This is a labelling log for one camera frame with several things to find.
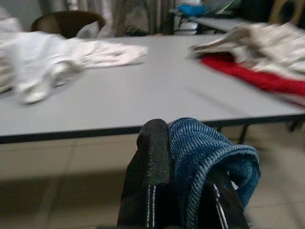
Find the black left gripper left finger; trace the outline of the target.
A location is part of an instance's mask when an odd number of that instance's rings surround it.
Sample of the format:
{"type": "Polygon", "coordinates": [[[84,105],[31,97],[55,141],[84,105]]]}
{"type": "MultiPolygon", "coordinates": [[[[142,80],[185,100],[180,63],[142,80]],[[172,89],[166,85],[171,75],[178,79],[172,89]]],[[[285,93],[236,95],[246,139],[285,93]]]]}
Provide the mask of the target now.
{"type": "Polygon", "coordinates": [[[177,223],[173,160],[168,125],[162,119],[145,123],[137,150],[126,169],[117,226],[165,228],[177,223]]]}

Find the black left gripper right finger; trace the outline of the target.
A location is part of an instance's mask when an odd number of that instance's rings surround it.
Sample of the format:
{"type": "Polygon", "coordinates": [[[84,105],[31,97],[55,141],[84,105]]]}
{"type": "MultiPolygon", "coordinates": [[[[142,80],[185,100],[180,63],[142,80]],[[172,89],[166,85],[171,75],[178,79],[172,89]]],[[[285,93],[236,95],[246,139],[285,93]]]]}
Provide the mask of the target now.
{"type": "Polygon", "coordinates": [[[202,189],[202,229],[249,229],[225,170],[211,170],[202,189]]]}

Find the blue jeans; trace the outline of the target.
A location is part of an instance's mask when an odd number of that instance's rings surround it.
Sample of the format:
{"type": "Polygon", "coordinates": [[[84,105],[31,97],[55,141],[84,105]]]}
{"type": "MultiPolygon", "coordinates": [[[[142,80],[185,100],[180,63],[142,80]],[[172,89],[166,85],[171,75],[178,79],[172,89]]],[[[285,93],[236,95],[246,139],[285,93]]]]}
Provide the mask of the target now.
{"type": "Polygon", "coordinates": [[[261,176],[255,148],[234,144],[215,129],[189,117],[173,121],[168,136],[174,188],[185,229],[198,229],[202,190],[208,173],[217,165],[224,167],[237,186],[242,206],[247,206],[261,176]]]}

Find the beige denim jacket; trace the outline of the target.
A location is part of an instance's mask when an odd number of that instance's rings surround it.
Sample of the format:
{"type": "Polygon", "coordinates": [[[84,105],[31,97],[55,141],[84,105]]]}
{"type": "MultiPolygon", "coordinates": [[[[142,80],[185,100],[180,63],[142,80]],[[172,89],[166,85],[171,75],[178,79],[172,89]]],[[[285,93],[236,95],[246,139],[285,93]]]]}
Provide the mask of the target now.
{"type": "Polygon", "coordinates": [[[305,31],[291,23],[242,23],[215,41],[190,47],[192,53],[229,53],[257,72],[305,81],[305,31]]]}

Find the black table leg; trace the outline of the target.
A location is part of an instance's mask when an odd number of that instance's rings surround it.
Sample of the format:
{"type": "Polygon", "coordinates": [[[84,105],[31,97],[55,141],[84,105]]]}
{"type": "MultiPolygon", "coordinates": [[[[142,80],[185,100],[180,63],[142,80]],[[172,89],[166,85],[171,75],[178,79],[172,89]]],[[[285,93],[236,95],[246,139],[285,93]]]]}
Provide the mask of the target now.
{"type": "Polygon", "coordinates": [[[249,127],[249,125],[244,125],[243,126],[243,128],[241,130],[241,133],[240,133],[239,141],[238,141],[239,145],[244,143],[248,127],[249,127]]]}

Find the small white shirt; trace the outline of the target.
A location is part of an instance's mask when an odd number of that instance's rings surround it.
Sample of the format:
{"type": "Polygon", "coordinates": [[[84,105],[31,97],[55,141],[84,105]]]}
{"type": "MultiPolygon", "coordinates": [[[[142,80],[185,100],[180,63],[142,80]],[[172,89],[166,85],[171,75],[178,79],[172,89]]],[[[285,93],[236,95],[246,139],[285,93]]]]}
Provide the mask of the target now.
{"type": "Polygon", "coordinates": [[[104,41],[88,41],[82,47],[80,62],[87,68],[102,68],[141,64],[148,54],[148,47],[111,43],[104,41]]]}

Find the red shirt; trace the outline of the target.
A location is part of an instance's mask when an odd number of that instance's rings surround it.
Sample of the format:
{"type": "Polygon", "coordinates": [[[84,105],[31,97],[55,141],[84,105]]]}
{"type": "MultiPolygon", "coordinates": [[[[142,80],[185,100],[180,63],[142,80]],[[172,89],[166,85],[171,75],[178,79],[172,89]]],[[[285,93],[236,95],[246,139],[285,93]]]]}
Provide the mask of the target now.
{"type": "Polygon", "coordinates": [[[236,63],[234,57],[230,54],[206,54],[201,58],[201,63],[262,91],[305,107],[304,80],[287,79],[276,73],[256,72],[236,63]]]}

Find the white pillow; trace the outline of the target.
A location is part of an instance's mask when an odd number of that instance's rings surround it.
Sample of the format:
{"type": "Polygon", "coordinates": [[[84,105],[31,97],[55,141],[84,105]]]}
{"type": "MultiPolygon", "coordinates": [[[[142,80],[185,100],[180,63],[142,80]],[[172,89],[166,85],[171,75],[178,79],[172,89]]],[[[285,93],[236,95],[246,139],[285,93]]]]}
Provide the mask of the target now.
{"type": "Polygon", "coordinates": [[[111,24],[106,24],[99,31],[97,38],[112,38],[114,37],[114,30],[111,24]]]}

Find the cream garment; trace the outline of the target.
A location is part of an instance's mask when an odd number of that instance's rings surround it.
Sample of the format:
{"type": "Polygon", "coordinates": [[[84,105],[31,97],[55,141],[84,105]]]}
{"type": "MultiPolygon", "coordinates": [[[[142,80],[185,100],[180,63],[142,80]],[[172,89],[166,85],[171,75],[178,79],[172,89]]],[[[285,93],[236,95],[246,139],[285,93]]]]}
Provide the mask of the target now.
{"type": "Polygon", "coordinates": [[[0,32],[0,93],[13,89],[24,104],[47,98],[81,70],[66,39],[43,32],[0,32]]]}

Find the bright blue object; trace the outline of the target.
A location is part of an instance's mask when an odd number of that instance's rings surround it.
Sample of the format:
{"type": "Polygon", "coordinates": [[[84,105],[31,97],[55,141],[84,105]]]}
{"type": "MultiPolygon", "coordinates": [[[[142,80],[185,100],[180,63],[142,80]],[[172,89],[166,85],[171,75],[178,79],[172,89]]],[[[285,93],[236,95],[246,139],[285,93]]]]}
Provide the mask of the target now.
{"type": "Polygon", "coordinates": [[[206,12],[207,7],[204,5],[180,4],[176,9],[188,17],[201,17],[206,12]]]}

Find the brown chair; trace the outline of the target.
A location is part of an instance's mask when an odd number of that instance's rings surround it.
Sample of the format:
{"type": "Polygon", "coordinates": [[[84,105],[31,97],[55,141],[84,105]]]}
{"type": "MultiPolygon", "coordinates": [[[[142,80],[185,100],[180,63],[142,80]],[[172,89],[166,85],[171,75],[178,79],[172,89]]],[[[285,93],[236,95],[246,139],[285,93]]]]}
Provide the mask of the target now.
{"type": "Polygon", "coordinates": [[[98,29],[105,26],[103,16],[88,11],[59,11],[43,15],[37,18],[31,25],[31,31],[42,31],[52,34],[60,34],[65,38],[76,37],[84,26],[97,22],[98,29]]]}

